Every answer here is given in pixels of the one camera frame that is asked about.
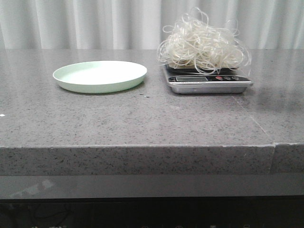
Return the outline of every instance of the digital scale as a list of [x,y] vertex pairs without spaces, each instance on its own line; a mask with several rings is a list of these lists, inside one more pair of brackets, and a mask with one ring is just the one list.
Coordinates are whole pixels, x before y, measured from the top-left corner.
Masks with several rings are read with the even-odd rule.
[[193,74],[192,69],[173,69],[164,66],[164,75],[168,86],[177,94],[239,94],[253,82],[237,71],[222,70],[221,74]]

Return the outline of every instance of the curtain fold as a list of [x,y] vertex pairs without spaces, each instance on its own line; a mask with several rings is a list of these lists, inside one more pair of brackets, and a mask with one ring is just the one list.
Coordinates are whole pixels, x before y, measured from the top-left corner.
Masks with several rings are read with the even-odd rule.
[[304,48],[303,0],[0,0],[0,48],[156,49],[193,7],[249,48]]

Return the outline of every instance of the gray countertop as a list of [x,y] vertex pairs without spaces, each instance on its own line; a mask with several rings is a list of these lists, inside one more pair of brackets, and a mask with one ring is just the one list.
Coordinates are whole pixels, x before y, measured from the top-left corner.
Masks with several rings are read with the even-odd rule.
[[[304,172],[304,50],[252,50],[254,85],[235,95],[175,94],[155,55],[0,50],[0,175]],[[69,92],[52,78],[96,60],[148,72],[105,95]]]

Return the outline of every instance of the pile of rubber bands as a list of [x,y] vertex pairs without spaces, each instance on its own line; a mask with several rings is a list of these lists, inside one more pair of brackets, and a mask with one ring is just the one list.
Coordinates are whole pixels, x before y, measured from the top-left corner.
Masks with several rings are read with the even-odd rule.
[[172,68],[192,67],[203,75],[220,73],[223,68],[236,70],[251,64],[249,50],[236,38],[237,29],[232,32],[227,28],[212,27],[206,13],[199,8],[193,10],[198,11],[201,20],[185,13],[174,26],[163,28],[170,35],[158,47],[159,61]]

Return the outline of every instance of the white plate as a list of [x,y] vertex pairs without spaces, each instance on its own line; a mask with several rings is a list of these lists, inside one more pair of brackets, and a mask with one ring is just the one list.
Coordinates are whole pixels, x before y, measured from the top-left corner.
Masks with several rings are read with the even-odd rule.
[[140,84],[147,68],[125,61],[93,61],[76,63],[53,73],[62,88],[90,94],[112,93]]

